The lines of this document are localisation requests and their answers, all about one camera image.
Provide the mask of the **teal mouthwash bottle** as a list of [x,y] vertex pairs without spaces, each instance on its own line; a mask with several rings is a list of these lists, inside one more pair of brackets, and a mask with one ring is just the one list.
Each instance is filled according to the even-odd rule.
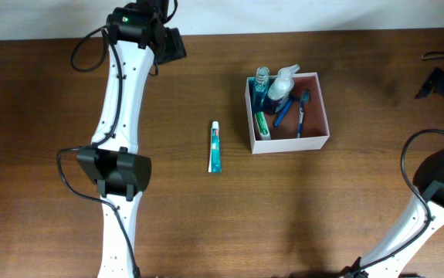
[[257,69],[253,81],[252,110],[259,113],[264,110],[264,100],[269,89],[269,69],[261,66]]

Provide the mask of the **purple spray bottle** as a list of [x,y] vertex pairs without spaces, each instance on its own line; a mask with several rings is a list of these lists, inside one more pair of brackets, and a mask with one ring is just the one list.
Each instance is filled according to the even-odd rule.
[[278,113],[283,109],[290,97],[290,91],[294,87],[293,76],[300,69],[298,64],[284,67],[277,73],[265,98],[264,112],[269,115]]

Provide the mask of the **green white soap box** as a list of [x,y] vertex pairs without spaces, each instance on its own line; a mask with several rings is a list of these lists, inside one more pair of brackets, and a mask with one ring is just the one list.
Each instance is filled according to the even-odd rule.
[[266,122],[266,118],[263,112],[257,112],[254,114],[254,121],[256,123],[256,130],[261,141],[269,141],[271,139],[269,127]]

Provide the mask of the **blue disposable razor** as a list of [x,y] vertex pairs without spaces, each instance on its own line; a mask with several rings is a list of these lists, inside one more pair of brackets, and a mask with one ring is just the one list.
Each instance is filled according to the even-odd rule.
[[285,103],[282,110],[279,112],[278,117],[274,120],[273,126],[278,127],[281,122],[283,121],[283,118],[286,116],[287,112],[289,111],[290,107],[294,102],[297,101],[297,98],[290,97],[289,100]]

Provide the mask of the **blue white toothbrush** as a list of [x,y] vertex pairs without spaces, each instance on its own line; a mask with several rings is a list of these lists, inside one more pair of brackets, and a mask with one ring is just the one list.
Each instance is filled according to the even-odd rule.
[[308,89],[305,89],[303,91],[301,98],[300,98],[300,118],[299,118],[299,124],[297,129],[297,138],[300,138],[302,135],[302,129],[303,129],[303,120],[304,120],[304,108],[307,103],[310,102],[310,91]]

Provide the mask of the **pink cardboard box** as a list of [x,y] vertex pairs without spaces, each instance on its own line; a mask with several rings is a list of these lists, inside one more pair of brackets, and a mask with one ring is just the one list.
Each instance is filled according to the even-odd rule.
[[[291,151],[320,150],[330,137],[327,115],[321,94],[319,78],[316,73],[298,73],[294,76],[294,88],[291,95],[297,98],[278,127],[273,126],[278,114],[265,116],[271,139],[261,141],[256,130],[256,123],[251,108],[253,77],[246,79],[245,99],[249,126],[249,139],[253,154],[268,154]],[[300,118],[300,98],[305,91],[310,91],[310,102],[304,108],[302,135],[297,138]]]

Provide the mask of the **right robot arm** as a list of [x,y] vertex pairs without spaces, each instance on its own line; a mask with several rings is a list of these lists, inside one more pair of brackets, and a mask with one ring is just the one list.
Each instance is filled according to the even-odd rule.
[[[421,59],[444,59],[444,52],[428,52]],[[416,97],[427,97],[430,93],[444,98],[444,70],[435,68]],[[416,138],[425,134],[444,136],[444,130],[421,130],[405,142],[402,150],[407,151]],[[409,261],[444,226],[444,148],[428,156],[413,178],[404,180],[412,191],[405,211],[372,251],[341,271],[342,277],[402,277]]]

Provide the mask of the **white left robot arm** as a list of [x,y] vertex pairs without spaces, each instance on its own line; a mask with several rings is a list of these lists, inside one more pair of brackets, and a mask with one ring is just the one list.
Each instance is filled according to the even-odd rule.
[[97,187],[103,209],[100,277],[139,277],[134,257],[137,210],[151,179],[151,159],[140,156],[138,122],[148,76],[186,56],[181,35],[168,28],[168,0],[135,1],[107,16],[102,60],[110,61],[100,121],[89,145],[74,148]]

